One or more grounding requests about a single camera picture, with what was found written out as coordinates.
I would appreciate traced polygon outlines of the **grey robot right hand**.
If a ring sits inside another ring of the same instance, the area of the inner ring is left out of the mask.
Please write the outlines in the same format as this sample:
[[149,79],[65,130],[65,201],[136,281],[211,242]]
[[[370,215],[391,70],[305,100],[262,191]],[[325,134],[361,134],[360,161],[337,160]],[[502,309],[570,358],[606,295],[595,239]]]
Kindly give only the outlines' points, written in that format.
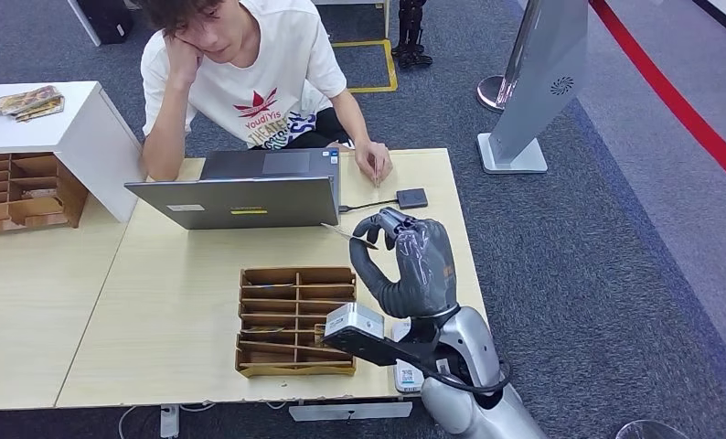
[[[396,282],[371,260],[362,241],[375,243],[381,232],[386,249],[395,254],[400,274]],[[451,243],[444,225],[434,219],[383,208],[354,228],[349,255],[358,277],[389,316],[436,316],[458,306]]]

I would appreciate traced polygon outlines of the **person's right hand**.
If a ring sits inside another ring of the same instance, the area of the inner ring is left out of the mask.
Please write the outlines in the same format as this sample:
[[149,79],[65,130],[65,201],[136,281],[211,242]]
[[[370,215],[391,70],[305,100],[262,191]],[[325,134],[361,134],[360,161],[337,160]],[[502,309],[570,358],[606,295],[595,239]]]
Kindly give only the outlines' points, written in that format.
[[187,90],[195,81],[203,54],[179,37],[164,38],[169,60],[167,83],[178,90]]

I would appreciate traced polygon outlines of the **person's left hand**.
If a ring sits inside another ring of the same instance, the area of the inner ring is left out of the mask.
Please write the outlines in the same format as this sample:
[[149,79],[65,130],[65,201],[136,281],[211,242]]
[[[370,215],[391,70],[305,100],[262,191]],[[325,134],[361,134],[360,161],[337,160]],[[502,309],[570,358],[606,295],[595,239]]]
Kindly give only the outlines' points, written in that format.
[[359,143],[355,146],[358,169],[378,187],[393,170],[389,148],[378,142]]

